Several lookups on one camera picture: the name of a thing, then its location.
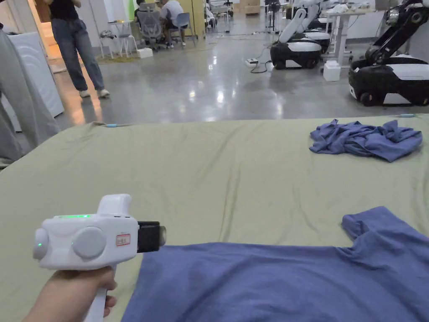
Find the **person's left hand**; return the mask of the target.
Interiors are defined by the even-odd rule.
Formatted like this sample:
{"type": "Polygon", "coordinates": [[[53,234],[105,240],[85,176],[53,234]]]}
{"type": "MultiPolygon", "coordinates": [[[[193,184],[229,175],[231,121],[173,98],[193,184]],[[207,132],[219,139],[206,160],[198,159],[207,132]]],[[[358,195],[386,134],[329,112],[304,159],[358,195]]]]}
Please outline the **person's left hand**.
{"type": "Polygon", "coordinates": [[[110,267],[91,271],[58,271],[42,288],[37,299],[42,322],[82,322],[99,289],[112,291],[117,283],[110,267]]]}

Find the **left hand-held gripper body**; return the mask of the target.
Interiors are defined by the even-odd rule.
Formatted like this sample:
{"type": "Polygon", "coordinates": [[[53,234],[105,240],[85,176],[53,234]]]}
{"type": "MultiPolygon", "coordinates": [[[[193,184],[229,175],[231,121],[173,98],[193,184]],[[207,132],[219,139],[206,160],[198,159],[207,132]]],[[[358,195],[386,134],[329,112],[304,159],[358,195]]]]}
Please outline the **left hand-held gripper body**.
{"type": "MultiPolygon", "coordinates": [[[[33,257],[41,268],[91,271],[116,267],[138,253],[158,251],[166,242],[166,228],[158,221],[139,221],[129,213],[128,194],[102,197],[96,213],[60,215],[46,219],[35,232],[33,257]]],[[[116,304],[106,289],[99,289],[83,322],[101,322],[116,304]]],[[[32,320],[38,319],[37,300],[32,320]]]]}

